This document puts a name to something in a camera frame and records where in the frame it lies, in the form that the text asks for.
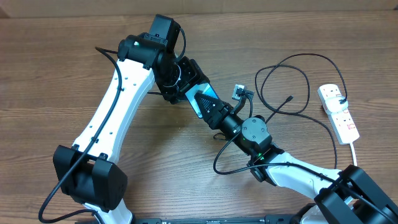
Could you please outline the Samsung Galaxy smartphone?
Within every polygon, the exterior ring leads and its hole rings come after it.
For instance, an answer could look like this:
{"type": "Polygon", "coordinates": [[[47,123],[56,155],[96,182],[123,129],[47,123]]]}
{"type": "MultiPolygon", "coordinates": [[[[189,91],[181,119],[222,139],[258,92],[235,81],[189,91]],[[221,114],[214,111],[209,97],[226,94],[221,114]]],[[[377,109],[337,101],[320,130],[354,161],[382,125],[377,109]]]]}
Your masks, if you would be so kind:
{"type": "Polygon", "coordinates": [[[208,98],[219,99],[219,96],[216,94],[214,88],[211,86],[210,83],[202,83],[194,85],[191,89],[189,89],[185,93],[185,96],[188,102],[190,103],[192,109],[194,110],[195,114],[200,119],[202,119],[203,117],[200,111],[201,100],[203,98],[206,100],[208,98]]]}

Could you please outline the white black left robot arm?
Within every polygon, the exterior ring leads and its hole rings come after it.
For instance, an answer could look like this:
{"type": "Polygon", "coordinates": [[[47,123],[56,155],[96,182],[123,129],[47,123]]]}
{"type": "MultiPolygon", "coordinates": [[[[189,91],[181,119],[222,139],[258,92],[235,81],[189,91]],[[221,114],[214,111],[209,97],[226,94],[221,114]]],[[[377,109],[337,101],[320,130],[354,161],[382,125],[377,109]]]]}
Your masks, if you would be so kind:
{"type": "Polygon", "coordinates": [[[61,191],[83,204],[96,223],[134,219],[123,201],[127,176],[117,163],[131,121],[149,90],[157,85],[166,101],[188,101],[196,113],[197,93],[216,95],[197,63],[175,54],[183,35],[172,18],[156,15],[149,32],[122,40],[113,60],[113,79],[96,113],[71,147],[59,146],[53,155],[61,191]]]}

